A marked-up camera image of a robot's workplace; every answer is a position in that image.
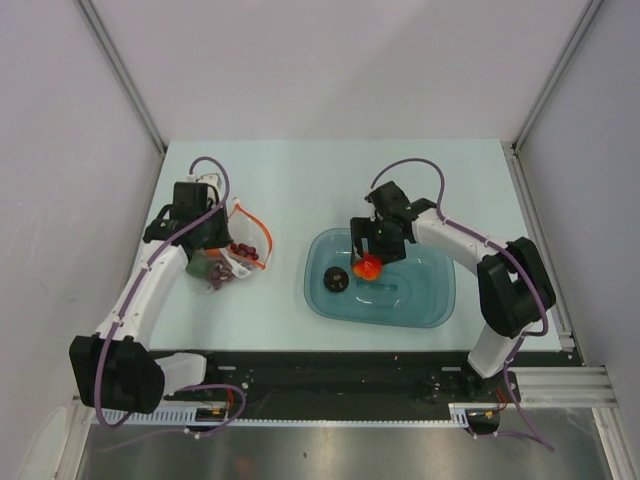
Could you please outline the red orange fake peach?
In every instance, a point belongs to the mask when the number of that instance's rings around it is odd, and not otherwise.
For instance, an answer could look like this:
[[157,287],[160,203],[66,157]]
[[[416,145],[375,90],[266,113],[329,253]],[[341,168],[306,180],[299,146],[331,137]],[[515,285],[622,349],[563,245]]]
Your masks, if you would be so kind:
[[365,281],[375,281],[382,273],[383,263],[375,255],[364,252],[361,258],[353,262],[351,269],[356,277]]

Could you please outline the green fake avocado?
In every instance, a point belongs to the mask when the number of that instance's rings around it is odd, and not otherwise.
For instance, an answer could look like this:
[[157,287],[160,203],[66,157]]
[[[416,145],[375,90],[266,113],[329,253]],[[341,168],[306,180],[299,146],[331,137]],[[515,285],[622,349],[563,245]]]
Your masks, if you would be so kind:
[[209,275],[210,269],[211,260],[202,251],[194,252],[186,266],[187,274],[196,279],[205,279]]

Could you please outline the clear zip top bag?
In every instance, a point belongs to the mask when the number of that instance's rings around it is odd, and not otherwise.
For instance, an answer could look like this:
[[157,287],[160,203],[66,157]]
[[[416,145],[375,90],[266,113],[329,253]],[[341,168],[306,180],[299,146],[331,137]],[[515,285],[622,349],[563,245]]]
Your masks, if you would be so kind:
[[227,220],[231,244],[196,251],[186,267],[187,275],[206,291],[219,291],[234,281],[264,271],[273,250],[267,226],[245,209],[238,198],[233,199]]

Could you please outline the purple fake grape bunch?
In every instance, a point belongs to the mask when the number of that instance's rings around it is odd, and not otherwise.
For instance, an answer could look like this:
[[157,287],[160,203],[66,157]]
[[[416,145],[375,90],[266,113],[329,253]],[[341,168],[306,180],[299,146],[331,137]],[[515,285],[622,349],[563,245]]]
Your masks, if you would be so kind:
[[216,291],[228,283],[246,279],[254,271],[265,268],[258,250],[252,245],[232,243],[220,250],[219,256],[209,256],[206,250],[204,251],[211,260],[211,269],[205,279]]

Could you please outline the dark purple fake plum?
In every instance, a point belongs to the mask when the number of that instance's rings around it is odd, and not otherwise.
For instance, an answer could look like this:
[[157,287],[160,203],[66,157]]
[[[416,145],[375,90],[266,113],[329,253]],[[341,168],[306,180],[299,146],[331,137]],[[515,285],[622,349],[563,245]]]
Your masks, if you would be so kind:
[[329,292],[341,293],[348,288],[349,275],[344,269],[331,266],[324,273],[323,284]]

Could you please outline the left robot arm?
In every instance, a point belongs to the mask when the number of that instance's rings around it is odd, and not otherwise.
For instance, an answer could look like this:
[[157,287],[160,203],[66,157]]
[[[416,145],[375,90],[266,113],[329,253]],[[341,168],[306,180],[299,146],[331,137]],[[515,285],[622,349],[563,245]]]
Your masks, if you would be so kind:
[[77,336],[69,356],[82,403],[95,410],[152,413],[161,400],[188,389],[214,397],[221,376],[204,356],[174,353],[155,359],[154,327],[174,283],[193,255],[231,242],[226,193],[217,174],[177,182],[173,197],[145,228],[139,263],[105,320]]

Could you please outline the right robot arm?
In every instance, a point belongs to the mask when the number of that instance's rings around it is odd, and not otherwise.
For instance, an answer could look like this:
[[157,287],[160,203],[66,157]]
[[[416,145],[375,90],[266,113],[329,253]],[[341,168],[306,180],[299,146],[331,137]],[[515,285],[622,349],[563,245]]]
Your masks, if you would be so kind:
[[393,181],[369,191],[368,216],[349,223],[351,268],[367,280],[374,267],[400,262],[408,244],[432,247],[474,274],[485,325],[467,356],[463,393],[484,401],[497,389],[524,340],[549,331],[556,294],[541,255],[526,237],[495,240],[446,216],[440,201],[411,201]]

